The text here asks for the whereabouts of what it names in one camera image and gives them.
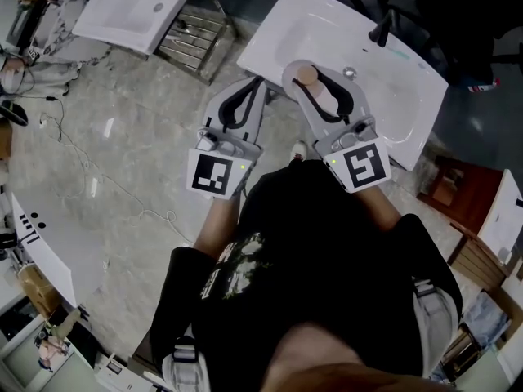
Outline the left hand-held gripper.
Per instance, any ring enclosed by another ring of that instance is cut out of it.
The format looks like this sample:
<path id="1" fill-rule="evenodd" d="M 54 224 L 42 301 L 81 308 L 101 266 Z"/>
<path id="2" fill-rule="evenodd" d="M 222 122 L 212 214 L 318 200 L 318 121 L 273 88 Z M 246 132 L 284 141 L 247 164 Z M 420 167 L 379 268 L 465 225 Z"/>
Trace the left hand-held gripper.
<path id="1" fill-rule="evenodd" d="M 254 76 L 233 82 L 209 101 L 204 127 L 197 133 L 196 146 L 189 150 L 189 191 L 225 200 L 242 191 L 262 154 L 254 143 L 265 99 L 265 80 Z"/>

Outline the white bottle with beige cap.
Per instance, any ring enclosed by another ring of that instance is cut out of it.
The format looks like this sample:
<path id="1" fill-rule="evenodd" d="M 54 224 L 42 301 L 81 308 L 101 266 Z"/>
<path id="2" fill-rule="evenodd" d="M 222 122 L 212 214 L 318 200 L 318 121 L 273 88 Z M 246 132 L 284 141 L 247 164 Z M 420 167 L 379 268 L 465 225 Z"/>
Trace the white bottle with beige cap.
<path id="1" fill-rule="evenodd" d="M 320 72 L 310 61 L 295 60 L 285 67 L 282 74 L 282 85 L 285 93 L 291 99 L 297 101 L 293 90 L 294 79 L 305 87 L 324 112 L 338 117 L 338 102 L 326 85 L 320 81 Z"/>

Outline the person's left forearm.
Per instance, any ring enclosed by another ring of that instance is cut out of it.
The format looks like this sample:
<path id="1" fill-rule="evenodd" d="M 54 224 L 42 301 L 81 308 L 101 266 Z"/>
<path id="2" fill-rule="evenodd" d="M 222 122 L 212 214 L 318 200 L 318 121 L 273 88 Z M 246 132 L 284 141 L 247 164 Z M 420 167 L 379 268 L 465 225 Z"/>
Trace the person's left forearm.
<path id="1" fill-rule="evenodd" d="M 193 248 L 217 260 L 232 242 L 239 219 L 240 196 L 215 198 Z"/>

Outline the white ceramic sink basin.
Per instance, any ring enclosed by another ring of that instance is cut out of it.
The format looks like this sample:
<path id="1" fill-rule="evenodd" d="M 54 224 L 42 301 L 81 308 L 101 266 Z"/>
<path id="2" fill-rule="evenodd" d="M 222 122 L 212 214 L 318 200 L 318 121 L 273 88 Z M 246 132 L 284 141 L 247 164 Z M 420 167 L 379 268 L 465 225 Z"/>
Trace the white ceramic sink basin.
<path id="1" fill-rule="evenodd" d="M 394 35 L 369 39 L 376 23 L 336 0 L 278 0 L 237 64 L 277 87 L 284 68 L 309 60 L 341 73 L 355 70 L 391 158 L 411 171 L 440 111 L 447 82 Z"/>

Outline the person's right white shoe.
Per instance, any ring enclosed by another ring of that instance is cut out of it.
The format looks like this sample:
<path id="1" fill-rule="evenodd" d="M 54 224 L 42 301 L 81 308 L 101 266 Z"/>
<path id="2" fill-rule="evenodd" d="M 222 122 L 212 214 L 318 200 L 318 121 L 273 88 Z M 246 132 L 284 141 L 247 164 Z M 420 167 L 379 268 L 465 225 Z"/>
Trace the person's right white shoe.
<path id="1" fill-rule="evenodd" d="M 304 141 L 299 140 L 297 141 L 290 153 L 290 161 L 289 163 L 301 163 L 305 161 L 307 158 L 307 145 Z"/>

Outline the metal slatted rack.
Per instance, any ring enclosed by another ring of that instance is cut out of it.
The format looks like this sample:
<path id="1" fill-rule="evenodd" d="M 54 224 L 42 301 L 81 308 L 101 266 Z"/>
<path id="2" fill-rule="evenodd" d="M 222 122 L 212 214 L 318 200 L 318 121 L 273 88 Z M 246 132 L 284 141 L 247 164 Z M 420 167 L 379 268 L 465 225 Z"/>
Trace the metal slatted rack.
<path id="1" fill-rule="evenodd" d="M 219 0 L 187 0 L 154 54 L 210 85 L 238 36 Z"/>

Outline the black faucet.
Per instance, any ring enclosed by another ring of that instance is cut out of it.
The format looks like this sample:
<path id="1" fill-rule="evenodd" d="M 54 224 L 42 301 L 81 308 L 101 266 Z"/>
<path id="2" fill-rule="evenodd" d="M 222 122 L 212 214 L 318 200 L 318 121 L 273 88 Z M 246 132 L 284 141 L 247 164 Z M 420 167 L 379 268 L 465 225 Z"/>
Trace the black faucet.
<path id="1" fill-rule="evenodd" d="M 381 22 L 369 32 L 369 40 L 376 43 L 379 47 L 385 47 L 389 35 L 398 30 L 399 22 L 397 10 L 389 9 Z"/>

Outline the person's black printed t-shirt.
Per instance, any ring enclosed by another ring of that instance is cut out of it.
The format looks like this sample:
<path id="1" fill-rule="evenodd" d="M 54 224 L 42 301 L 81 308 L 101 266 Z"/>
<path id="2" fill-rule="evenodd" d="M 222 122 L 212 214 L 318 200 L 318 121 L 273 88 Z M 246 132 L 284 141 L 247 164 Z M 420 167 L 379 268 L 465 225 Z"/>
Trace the person's black printed t-shirt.
<path id="1" fill-rule="evenodd" d="M 283 336 L 307 323 L 369 368 L 431 381 L 462 315 L 421 220 L 380 230 L 318 160 L 264 175 L 217 260 L 193 246 L 172 251 L 150 328 L 172 392 L 260 392 Z"/>

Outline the brown slatted wooden panel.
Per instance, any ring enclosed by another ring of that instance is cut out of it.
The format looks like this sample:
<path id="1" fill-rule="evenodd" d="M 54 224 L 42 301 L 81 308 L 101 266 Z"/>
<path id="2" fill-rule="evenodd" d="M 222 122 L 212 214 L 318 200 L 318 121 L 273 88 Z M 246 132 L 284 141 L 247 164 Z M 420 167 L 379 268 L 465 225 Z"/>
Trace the brown slatted wooden panel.
<path id="1" fill-rule="evenodd" d="M 487 292 L 501 287 L 510 275 L 507 265 L 468 229 L 453 221 L 450 226 L 461 238 L 447 260 L 448 265 Z"/>

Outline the white panel with black holes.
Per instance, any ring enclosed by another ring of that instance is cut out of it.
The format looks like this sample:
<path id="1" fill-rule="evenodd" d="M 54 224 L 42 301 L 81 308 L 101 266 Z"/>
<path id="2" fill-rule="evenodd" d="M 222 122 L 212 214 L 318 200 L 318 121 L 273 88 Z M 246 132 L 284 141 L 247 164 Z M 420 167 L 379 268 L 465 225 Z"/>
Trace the white panel with black holes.
<path id="1" fill-rule="evenodd" d="M 21 246 L 70 305 L 83 304 L 103 283 L 101 240 L 48 192 L 14 190 L 11 204 Z"/>

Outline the blue cloth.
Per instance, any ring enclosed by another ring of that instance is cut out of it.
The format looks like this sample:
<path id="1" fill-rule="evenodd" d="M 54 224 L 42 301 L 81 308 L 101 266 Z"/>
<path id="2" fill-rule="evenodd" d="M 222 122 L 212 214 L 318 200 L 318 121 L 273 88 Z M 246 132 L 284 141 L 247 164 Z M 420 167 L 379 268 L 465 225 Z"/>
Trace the blue cloth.
<path id="1" fill-rule="evenodd" d="M 463 322 L 482 349 L 492 346 L 512 321 L 490 295 L 482 291 L 463 315 Z"/>

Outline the dark brown wooden cabinet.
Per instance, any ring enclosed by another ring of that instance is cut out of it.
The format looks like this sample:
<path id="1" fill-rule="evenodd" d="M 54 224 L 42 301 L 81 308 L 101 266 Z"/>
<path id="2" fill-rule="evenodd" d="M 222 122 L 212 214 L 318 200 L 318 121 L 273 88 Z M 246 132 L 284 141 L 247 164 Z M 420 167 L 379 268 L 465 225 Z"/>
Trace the dark brown wooden cabinet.
<path id="1" fill-rule="evenodd" d="M 127 368 L 137 375 L 145 377 L 145 373 L 151 373 L 159 378 L 162 373 L 154 365 L 150 347 L 150 332 L 147 332 L 140 344 L 137 346 L 132 356 L 127 362 Z"/>

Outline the cardboard box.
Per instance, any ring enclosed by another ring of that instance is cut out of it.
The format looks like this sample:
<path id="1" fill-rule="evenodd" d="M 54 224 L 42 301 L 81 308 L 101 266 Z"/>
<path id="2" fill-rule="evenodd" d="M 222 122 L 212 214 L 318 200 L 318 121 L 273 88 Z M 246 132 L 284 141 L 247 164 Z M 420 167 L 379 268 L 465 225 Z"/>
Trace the cardboard box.
<path id="1" fill-rule="evenodd" d="M 22 267 L 17 278 L 35 309 L 44 318 L 49 319 L 62 302 L 60 293 L 35 264 Z"/>

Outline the white appliance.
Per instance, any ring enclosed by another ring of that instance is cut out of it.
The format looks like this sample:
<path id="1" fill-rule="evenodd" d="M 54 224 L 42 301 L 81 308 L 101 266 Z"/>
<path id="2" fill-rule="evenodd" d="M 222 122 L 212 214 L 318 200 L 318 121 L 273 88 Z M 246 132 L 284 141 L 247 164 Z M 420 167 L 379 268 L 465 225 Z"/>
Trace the white appliance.
<path id="1" fill-rule="evenodd" d="M 128 370 L 113 355 L 99 354 L 94 374 L 96 381 L 109 392 L 163 392 L 154 383 Z"/>

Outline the white cabinet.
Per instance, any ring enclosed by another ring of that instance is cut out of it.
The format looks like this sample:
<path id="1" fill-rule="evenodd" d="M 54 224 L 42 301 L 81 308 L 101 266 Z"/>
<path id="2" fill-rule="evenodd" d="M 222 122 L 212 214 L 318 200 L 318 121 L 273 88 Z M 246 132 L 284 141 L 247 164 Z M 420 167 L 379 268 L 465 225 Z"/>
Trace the white cabinet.
<path id="1" fill-rule="evenodd" d="M 0 349 L 0 392 L 107 392 L 93 367 L 71 345 L 66 356 L 51 360 L 52 372 L 37 368 L 37 351 L 29 341 Z"/>

